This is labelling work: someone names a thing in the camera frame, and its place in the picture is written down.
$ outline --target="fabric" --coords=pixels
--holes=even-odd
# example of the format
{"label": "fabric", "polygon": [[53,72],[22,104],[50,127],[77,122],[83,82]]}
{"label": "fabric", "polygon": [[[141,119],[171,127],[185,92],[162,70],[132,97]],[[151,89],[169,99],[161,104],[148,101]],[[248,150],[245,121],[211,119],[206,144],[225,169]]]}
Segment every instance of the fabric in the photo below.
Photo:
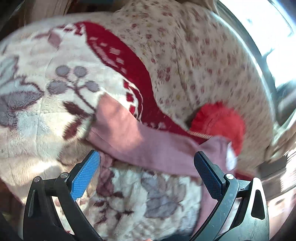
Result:
{"label": "fabric", "polygon": [[[104,29],[118,39],[105,42]],[[119,56],[121,48],[113,44],[124,46]],[[130,56],[136,61],[129,62]],[[32,24],[1,42],[0,72],[0,178],[23,203],[35,176],[55,178],[93,149],[84,138],[105,93],[143,124],[187,137],[192,136],[188,118],[205,103],[222,101],[246,124],[240,169],[261,163],[272,139],[269,93],[251,54],[217,15],[193,3],[131,1],[113,14]],[[200,180],[101,156],[105,166],[77,202],[105,240],[192,233],[202,198]],[[155,187],[161,199],[149,198],[147,209]],[[163,199],[172,206],[155,212],[157,204],[166,203]],[[56,199],[55,205],[70,231]]]}
{"label": "fabric", "polygon": [[[114,0],[112,3],[111,10],[116,11],[121,9],[124,5],[126,5],[130,0]],[[178,3],[184,3],[185,0],[178,0]],[[214,12],[218,15],[217,10],[217,1],[216,0],[189,0],[188,2],[195,3],[199,6],[209,9],[210,11]]]}
{"label": "fabric", "polygon": [[172,175],[199,177],[193,157],[197,151],[219,145],[218,156],[211,156],[213,163],[224,172],[229,141],[213,137],[200,146],[190,138],[167,131],[155,130],[138,122],[118,101],[108,94],[102,96],[96,108],[95,121],[87,140],[113,158],[148,170]]}
{"label": "fabric", "polygon": [[234,110],[225,107],[221,102],[202,106],[189,130],[200,133],[201,136],[224,136],[231,140],[236,156],[241,153],[245,134],[244,121]]}
{"label": "fabric", "polygon": [[25,1],[23,11],[19,13],[20,21],[26,26],[35,21],[50,18],[55,15],[64,15],[69,10],[72,1],[69,0],[31,0]]}

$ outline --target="pink towel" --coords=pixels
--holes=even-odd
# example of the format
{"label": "pink towel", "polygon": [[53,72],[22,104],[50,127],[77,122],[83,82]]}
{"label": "pink towel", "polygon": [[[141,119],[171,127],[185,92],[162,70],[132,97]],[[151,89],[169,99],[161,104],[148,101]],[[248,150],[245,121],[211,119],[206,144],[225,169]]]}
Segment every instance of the pink towel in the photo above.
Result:
{"label": "pink towel", "polygon": [[[138,122],[108,94],[99,100],[87,140],[113,158],[145,169],[199,177],[193,157],[197,151],[203,151],[223,172],[229,172],[226,168],[229,141],[224,137],[212,137],[199,145],[189,137],[152,129]],[[217,203],[205,187],[203,190],[196,230]]]}

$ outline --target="window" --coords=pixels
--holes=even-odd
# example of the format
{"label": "window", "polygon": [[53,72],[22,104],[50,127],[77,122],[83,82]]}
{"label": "window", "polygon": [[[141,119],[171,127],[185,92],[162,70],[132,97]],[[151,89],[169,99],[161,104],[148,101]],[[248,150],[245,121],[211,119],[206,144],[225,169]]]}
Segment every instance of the window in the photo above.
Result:
{"label": "window", "polygon": [[278,87],[296,79],[296,39],[291,26],[268,0],[220,0],[254,40]]}

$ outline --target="metal screw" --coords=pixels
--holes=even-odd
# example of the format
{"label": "metal screw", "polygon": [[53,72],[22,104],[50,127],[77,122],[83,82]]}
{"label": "metal screw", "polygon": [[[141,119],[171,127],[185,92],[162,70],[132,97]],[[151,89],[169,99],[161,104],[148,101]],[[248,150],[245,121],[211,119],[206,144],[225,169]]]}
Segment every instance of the metal screw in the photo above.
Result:
{"label": "metal screw", "polygon": [[67,172],[63,172],[62,174],[61,174],[61,178],[66,178],[68,176],[68,173]]}
{"label": "metal screw", "polygon": [[226,178],[229,179],[229,180],[232,180],[232,179],[234,179],[234,176],[232,174],[230,174],[230,173],[227,173]]}
{"label": "metal screw", "polygon": [[35,183],[39,182],[39,181],[40,181],[40,177],[35,177],[35,178],[33,179],[33,181],[34,181]]}

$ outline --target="red fluffy fabric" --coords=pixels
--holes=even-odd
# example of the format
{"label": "red fluffy fabric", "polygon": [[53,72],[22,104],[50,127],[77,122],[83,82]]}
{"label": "red fluffy fabric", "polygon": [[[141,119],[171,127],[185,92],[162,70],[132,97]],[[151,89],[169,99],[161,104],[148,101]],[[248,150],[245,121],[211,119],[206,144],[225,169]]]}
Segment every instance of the red fluffy fabric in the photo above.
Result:
{"label": "red fluffy fabric", "polygon": [[242,150],[245,124],[234,109],[217,102],[201,107],[191,123],[190,131],[212,136],[220,135],[230,139],[232,148],[238,156]]}

